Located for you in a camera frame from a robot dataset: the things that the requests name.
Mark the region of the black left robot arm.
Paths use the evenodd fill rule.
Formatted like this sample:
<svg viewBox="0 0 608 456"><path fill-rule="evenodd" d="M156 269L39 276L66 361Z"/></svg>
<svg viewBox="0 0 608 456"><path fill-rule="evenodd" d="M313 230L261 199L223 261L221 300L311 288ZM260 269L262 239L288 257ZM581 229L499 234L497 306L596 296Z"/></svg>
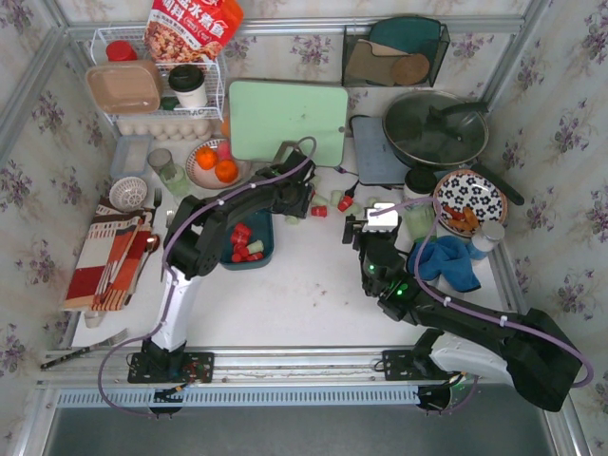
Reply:
<svg viewBox="0 0 608 456"><path fill-rule="evenodd" d="M305 218L314 170L311 158L295 149L286 161L256 171L233 190L208 199L189 196L181 202L164 243L161 312L142 343L154 368L170 379L178 375L198 286L219 264L228 230L259 211Z"/></svg>

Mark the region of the teal plastic storage basket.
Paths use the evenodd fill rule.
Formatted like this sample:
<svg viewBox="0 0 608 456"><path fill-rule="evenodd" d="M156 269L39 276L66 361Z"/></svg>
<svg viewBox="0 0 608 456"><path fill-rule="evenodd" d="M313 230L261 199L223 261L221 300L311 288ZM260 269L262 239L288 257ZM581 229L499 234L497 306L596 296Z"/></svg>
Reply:
<svg viewBox="0 0 608 456"><path fill-rule="evenodd" d="M234 231L234 227L239 222L230 226L223 237L219 264L229 271L245 271L264 267L271 260L275 248L272 215L268 211L262 210L252 214L241 222L252 229L252 235L248 244L232 244L230 237ZM250 255L247 246L259 239L263 241L264 251ZM233 253L239 253L244 256L243 261L239 263L233 262Z"/></svg>

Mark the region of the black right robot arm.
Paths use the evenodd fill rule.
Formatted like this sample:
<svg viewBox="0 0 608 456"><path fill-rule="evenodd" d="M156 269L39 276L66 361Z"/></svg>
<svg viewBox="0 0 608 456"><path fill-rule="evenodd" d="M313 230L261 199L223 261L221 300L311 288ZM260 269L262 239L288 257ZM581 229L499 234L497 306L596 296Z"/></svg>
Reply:
<svg viewBox="0 0 608 456"><path fill-rule="evenodd" d="M420 282L394 243L398 228L373 232L348 216L343 243L357 251L362 289L394 321L425 327L413 360L420 372L464 371L507 384L528 403L558 412L592 368L546 312L500 313Z"/></svg>

